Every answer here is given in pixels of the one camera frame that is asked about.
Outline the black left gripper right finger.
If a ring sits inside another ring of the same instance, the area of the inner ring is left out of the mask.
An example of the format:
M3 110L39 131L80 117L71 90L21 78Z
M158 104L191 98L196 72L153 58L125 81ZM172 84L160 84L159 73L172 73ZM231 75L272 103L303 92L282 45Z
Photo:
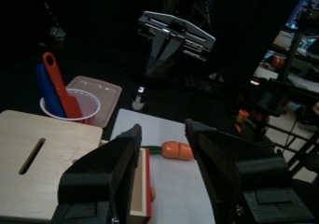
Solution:
M299 199L284 159L267 148L187 119L216 224L307 224L315 217Z

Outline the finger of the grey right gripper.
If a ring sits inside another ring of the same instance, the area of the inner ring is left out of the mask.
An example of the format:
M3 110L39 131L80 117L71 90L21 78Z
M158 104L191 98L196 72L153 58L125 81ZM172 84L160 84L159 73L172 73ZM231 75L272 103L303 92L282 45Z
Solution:
M175 55L175 53L180 50L180 47L183 46L184 39L180 37L175 37L170 40L164 51L162 52L162 55L159 56L159 59L156 61L156 71L155 76L156 77L167 77L171 64L168 62L170 58Z
M164 32L158 32L153 37L151 54L149 54L148 62L145 65L145 74L148 76L155 75L159 70L160 50L164 45L166 38L167 38L167 34Z

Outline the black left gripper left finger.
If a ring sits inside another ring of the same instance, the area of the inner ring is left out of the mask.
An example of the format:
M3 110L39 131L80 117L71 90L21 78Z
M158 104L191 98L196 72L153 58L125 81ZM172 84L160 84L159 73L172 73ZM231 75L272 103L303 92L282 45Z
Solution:
M51 224L128 224L140 140L135 124L69 166Z

